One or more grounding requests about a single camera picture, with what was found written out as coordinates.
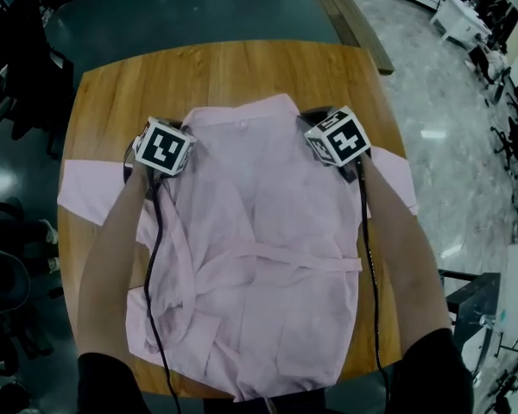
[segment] black cable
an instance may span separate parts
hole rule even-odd
[[[380,308],[379,308],[379,297],[378,297],[378,283],[376,282],[376,272],[374,270],[374,261],[372,260],[372,252],[370,251],[369,242],[369,227],[368,227],[368,214],[367,214],[367,203],[366,203],[366,185],[364,183],[364,170],[363,162],[360,158],[356,161],[357,167],[357,178],[359,181],[359,190],[361,192],[361,213],[363,215],[363,239],[364,246],[366,248],[366,257],[369,262],[370,277],[372,278],[372,291],[374,292],[374,343],[376,348],[376,364],[378,370],[382,374],[383,384],[386,387],[386,406],[384,412],[388,411],[389,405],[389,377],[386,370],[382,367],[382,361],[380,360]]]
[[[163,368],[165,369],[165,375],[167,377],[167,386],[169,388],[169,391],[171,392],[171,395],[173,396],[174,403],[176,404],[176,410],[178,414],[180,414],[179,397],[176,395],[173,386],[171,385],[171,372],[169,371],[167,359],[165,358],[163,344],[161,343],[161,339],[159,337],[157,328],[155,327],[154,317],[152,316],[152,299],[149,296],[149,280],[152,276],[152,268],[154,266],[155,256],[157,255],[157,249],[159,248],[161,244],[161,239],[163,238],[163,216],[161,215],[159,197],[157,195],[157,185],[155,184],[154,180],[154,169],[151,167],[146,167],[146,169],[148,172],[149,188],[152,191],[152,202],[154,203],[155,217],[157,219],[157,237],[155,238],[154,249],[152,250],[152,253],[149,256],[148,271],[146,272],[146,280],[144,281],[144,295],[146,296],[146,305],[148,306],[149,322],[152,326],[152,331],[154,331],[155,342],[157,343],[157,347],[159,348],[161,361],[163,362]]]

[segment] black sleeve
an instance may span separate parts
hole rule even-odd
[[[99,353],[79,357],[77,406],[79,414],[149,414],[130,368],[118,359]]]
[[[452,339],[438,329],[417,341],[396,365],[390,413],[471,414],[471,373]]]

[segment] tiled floor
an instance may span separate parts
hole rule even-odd
[[[439,266],[502,271],[515,218],[513,186],[492,153],[489,128],[506,124],[506,107],[486,107],[481,85],[463,64],[465,50],[439,43],[428,24],[430,11],[404,0],[357,2],[395,65],[395,73],[382,80],[413,170],[419,219]],[[76,0],[58,10],[46,30],[51,44],[75,63],[77,81],[95,66],[206,41],[338,42],[316,0]],[[59,164],[44,153],[46,136],[33,130],[11,141],[10,128],[0,125],[0,198],[15,194],[29,217],[55,221]],[[55,280],[46,279],[42,287]],[[448,291],[457,286],[451,283]],[[22,361],[22,373],[43,412],[72,412],[75,351],[65,305],[58,299],[41,311],[56,352]],[[381,409],[377,375],[336,386],[327,395],[330,406],[342,411]],[[173,412],[170,399],[148,398],[154,412]],[[199,411],[199,401],[184,403],[184,412]]]
[[[382,81],[399,124],[420,206],[419,221],[439,268],[506,273],[507,246],[518,214],[518,182],[493,154],[490,127],[508,130],[505,97],[486,104],[487,92],[464,65],[466,51],[428,24],[432,12],[406,0],[356,0],[395,65]],[[498,314],[502,310],[501,282]],[[450,294],[465,282],[447,279]],[[495,359],[497,336],[476,389],[477,406],[516,354]]]

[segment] white desk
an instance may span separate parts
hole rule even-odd
[[[468,8],[461,0],[445,0],[430,23],[434,24],[436,20],[445,29],[441,41],[452,37],[468,44],[474,42],[476,34],[480,34],[482,39],[491,34],[491,29],[485,26],[477,12],[473,8]]]

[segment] wooden table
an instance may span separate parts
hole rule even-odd
[[[238,106],[283,92],[300,110],[349,105],[374,146],[405,156],[399,129],[367,52],[303,41],[234,41],[149,53],[85,73],[71,114],[63,162],[122,161],[125,148],[149,116],[181,120],[194,107]],[[61,207],[59,223],[61,277],[74,332],[80,277],[98,227]],[[370,240],[380,287],[385,366],[401,358],[399,332],[393,292],[372,225]],[[362,237],[357,245],[364,260]],[[143,284],[147,260],[146,250],[140,247],[132,286]],[[357,321],[341,380],[376,370],[374,299],[366,262],[359,289]],[[160,367],[136,358],[133,369],[143,391],[168,394]],[[174,389],[182,396],[224,395],[176,373]]]

